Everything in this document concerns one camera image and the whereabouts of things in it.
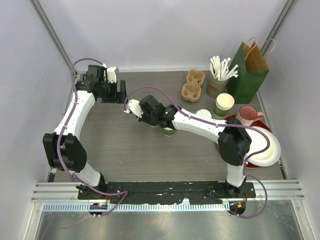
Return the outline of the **green paper bag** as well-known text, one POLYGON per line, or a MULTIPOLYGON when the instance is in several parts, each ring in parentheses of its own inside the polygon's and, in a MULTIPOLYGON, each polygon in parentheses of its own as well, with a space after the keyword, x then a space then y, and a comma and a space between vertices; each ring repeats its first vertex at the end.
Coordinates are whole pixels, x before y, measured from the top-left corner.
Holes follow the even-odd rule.
POLYGON ((250 40, 253 40, 251 46, 248 41, 241 43, 230 64, 232 68, 238 66, 238 76, 229 79, 226 90, 236 105, 249 104, 270 71, 268 56, 263 56, 258 39, 251 37, 250 40))

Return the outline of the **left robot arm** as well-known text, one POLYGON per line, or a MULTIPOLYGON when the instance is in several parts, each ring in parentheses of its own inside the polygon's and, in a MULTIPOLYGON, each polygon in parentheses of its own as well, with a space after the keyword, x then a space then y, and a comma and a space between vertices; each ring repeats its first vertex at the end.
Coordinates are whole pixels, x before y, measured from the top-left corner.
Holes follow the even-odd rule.
POLYGON ((68 171, 73 179, 81 180, 79 192, 97 200, 106 195, 107 183, 88 163, 80 135, 87 115, 98 99, 110 104, 124 102, 126 82, 117 80, 118 72, 116 66, 89 65, 87 72, 74 83, 72 100, 62 121, 52 133, 45 133, 42 138, 49 166, 68 171))

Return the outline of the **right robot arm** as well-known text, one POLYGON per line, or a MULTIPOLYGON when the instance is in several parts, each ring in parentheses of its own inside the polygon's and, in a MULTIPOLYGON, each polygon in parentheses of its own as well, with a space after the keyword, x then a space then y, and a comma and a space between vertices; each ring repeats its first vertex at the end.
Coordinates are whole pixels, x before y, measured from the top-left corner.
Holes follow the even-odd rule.
POLYGON ((245 157, 250 150, 252 139, 237 119, 215 120, 188 112, 174 104, 165 107, 152 95, 147 95, 140 101, 129 100, 127 109, 136 115, 139 122, 159 125, 170 131, 191 132, 218 144, 220 157, 227 164, 227 195, 236 198, 244 192, 245 157))

